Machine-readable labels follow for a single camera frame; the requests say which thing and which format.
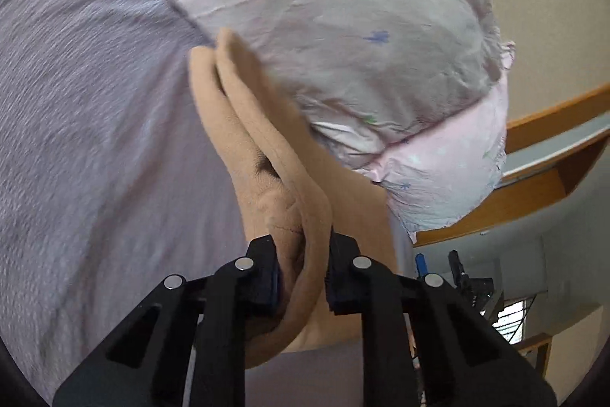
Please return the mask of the tan brown garment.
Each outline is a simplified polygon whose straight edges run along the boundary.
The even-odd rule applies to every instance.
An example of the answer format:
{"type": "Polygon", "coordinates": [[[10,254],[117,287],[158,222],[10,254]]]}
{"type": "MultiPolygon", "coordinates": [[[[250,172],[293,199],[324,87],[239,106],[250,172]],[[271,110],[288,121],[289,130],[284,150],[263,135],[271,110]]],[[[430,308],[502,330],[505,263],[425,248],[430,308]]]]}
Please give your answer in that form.
{"type": "Polygon", "coordinates": [[[189,79],[199,118],[231,177],[246,239],[271,235],[281,270],[279,309],[270,321],[250,325],[246,366],[356,340],[359,319],[334,316],[326,302],[330,238],[351,236],[363,254],[395,270],[386,191],[314,140],[236,32],[223,28],[215,47],[193,48],[189,79]]]}

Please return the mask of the pink floral pillow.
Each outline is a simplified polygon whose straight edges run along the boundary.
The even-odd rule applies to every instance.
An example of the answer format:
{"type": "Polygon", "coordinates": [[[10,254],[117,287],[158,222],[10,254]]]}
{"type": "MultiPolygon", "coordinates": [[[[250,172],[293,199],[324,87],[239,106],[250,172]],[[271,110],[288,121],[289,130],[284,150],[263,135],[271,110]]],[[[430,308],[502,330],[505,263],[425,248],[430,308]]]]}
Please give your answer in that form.
{"type": "Polygon", "coordinates": [[[388,192],[388,205],[415,241],[449,227],[479,207],[501,180],[506,163],[509,72],[516,44],[501,46],[501,78],[460,113],[395,143],[359,169],[388,192]]]}

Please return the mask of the lavender bed sheet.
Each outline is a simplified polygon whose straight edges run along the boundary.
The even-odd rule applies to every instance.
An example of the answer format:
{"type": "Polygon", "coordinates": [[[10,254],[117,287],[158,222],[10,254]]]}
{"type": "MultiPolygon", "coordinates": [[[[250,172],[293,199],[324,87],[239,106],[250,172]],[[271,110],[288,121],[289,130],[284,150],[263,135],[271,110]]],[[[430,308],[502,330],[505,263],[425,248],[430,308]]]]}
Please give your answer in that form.
{"type": "Polygon", "coordinates": [[[1,0],[1,339],[44,401],[164,278],[245,251],[167,0],[1,0]]]}

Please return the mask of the white floral pillow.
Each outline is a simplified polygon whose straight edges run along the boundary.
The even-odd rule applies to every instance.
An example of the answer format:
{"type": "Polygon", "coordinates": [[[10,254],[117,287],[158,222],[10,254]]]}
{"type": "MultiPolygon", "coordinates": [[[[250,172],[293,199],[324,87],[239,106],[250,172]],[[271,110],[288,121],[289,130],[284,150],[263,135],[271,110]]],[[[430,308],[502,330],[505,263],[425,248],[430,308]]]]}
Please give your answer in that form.
{"type": "Polygon", "coordinates": [[[462,111],[501,77],[491,0],[174,0],[235,31],[351,166],[462,111]]]}

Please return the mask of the wooden headboard frame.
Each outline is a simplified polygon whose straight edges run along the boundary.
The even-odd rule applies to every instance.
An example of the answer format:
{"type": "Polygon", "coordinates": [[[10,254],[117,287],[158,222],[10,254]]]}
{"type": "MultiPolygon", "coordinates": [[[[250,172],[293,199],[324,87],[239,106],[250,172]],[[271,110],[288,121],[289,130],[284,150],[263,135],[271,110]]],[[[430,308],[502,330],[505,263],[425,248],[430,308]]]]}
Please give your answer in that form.
{"type": "Polygon", "coordinates": [[[554,108],[513,121],[509,159],[516,164],[501,185],[456,224],[417,235],[417,248],[486,232],[570,196],[592,170],[609,141],[609,86],[604,85],[554,108]]]}

